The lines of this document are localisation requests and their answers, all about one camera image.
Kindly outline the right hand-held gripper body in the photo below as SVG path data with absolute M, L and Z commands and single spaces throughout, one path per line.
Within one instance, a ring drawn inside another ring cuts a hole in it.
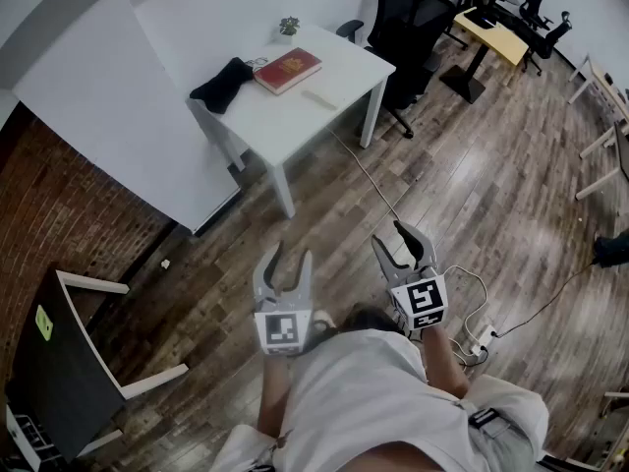
M 448 308 L 444 276 L 431 265 L 393 282 L 389 294 L 406 332 L 438 325 Z

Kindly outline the white rectangular case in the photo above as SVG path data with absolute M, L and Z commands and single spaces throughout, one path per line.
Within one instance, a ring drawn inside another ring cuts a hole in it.
M 309 89 L 304 89 L 302 91 L 302 95 L 305 98 L 313 101 L 314 103 L 320 105 L 321 107 L 323 107 L 323 108 L 325 108 L 327 110 L 336 111 L 338 109 L 338 107 L 334 103 L 330 102 L 329 100 L 325 99 L 323 96 L 321 96 L 321 95 L 317 94 L 316 92 L 313 92 L 313 91 L 311 91 Z

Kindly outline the person's left white shoe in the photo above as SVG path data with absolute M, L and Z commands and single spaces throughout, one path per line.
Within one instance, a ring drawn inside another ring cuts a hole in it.
M 313 327 L 318 336 L 330 336 L 337 332 L 333 318 L 325 310 L 314 311 Z

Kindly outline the person's dark trouser legs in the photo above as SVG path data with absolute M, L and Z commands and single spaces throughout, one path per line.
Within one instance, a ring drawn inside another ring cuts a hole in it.
M 376 329 L 402 334 L 403 331 L 384 310 L 377 306 L 357 303 L 338 330 L 349 332 L 356 330 Z

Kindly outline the white power strip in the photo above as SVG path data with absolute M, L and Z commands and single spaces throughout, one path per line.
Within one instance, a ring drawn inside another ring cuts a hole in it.
M 480 357 L 482 352 L 487 350 L 488 346 L 495 337 L 495 328 L 490 324 L 485 325 L 478 338 L 474 339 L 471 347 L 471 353 L 476 357 Z

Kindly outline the person's white shirt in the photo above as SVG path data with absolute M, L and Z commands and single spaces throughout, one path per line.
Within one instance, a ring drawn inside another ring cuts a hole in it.
M 533 472 L 543 457 L 537 393 L 482 375 L 459 399 L 396 332 L 338 333 L 290 374 L 280 436 L 235 427 L 210 472 Z

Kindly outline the white table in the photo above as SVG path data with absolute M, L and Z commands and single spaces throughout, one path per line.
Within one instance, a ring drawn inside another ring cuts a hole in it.
M 259 83 L 244 84 L 223 115 L 209 112 L 201 101 L 189 99 L 201 128 L 218 144 L 226 159 L 240 170 L 244 163 L 232 139 L 240 139 L 260 157 L 286 216 L 295 215 L 284 164 L 311 139 L 326 129 L 335 118 L 365 94 L 370 102 L 360 145 L 367 148 L 386 82 L 395 67 L 366 49 L 331 31 L 307 25 L 291 45 L 271 43 L 252 54 L 253 58 L 274 60 L 294 47 L 301 47 L 322 61 L 319 71 L 280 95 Z M 327 110 L 302 95 L 309 89 L 334 103 Z

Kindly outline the black cloth pouch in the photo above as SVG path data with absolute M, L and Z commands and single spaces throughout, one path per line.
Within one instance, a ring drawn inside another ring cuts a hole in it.
M 201 101 L 211 113 L 223 115 L 241 86 L 253 79 L 253 67 L 234 57 L 215 77 L 193 89 L 190 99 Z

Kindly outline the red hardcover book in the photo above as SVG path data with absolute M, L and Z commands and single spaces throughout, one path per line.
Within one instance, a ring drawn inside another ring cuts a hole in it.
M 321 68 L 321 60 L 296 47 L 254 72 L 254 79 L 275 95 L 292 88 Z

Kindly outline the green sticky pad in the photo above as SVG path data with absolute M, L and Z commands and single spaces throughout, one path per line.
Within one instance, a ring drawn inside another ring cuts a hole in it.
M 49 341 L 52 336 L 54 324 L 41 305 L 38 305 L 35 311 L 35 324 L 43 339 Z

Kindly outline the yellow desk with black base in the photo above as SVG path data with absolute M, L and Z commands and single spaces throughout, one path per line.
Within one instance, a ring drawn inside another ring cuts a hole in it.
M 479 49 L 466 69 L 454 65 L 443 73 L 439 80 L 468 103 L 473 104 L 486 90 L 475 77 L 486 54 L 492 50 L 510 65 L 518 66 L 528 50 L 528 45 L 500 22 L 483 16 L 486 23 L 483 27 L 479 25 L 480 19 L 469 19 L 470 13 L 476 15 L 477 9 L 471 8 L 457 14 L 454 23 L 480 43 Z

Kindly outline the black mesh office chair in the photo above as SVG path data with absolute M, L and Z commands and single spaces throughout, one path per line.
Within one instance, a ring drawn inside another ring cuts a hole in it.
M 400 112 L 417 102 L 441 64 L 434 47 L 452 24 L 456 8 L 450 0 L 377 0 L 366 50 L 395 67 L 382 104 L 412 139 L 411 126 Z

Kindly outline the white-legged desk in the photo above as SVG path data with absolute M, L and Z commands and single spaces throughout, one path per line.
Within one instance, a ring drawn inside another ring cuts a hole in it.
M 608 79 L 607 74 L 593 62 L 589 55 L 586 56 L 582 65 L 573 72 L 569 81 L 572 82 L 586 66 L 590 68 L 591 74 L 568 100 L 568 103 L 572 104 L 590 84 L 594 84 L 602 93 L 603 98 L 620 114 L 620 119 L 614 121 L 611 127 L 579 153 L 579 157 L 585 159 L 598 148 L 613 147 L 615 164 L 604 176 L 579 191 L 575 195 L 577 201 L 599 191 L 615 176 L 621 176 L 629 185 L 629 96 L 627 98 L 621 96 L 620 91 Z

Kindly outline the small potted plant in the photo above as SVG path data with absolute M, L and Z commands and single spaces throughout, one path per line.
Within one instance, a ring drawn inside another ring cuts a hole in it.
M 300 28 L 300 20 L 296 17 L 282 18 L 274 36 L 274 41 L 279 44 L 291 45 Z

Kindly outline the white shelf unit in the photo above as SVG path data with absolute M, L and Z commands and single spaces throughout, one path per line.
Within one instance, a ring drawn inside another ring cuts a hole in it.
M 26 413 L 16 413 L 6 404 L 6 426 L 27 464 L 39 472 L 44 462 L 57 459 L 60 454 L 40 424 Z

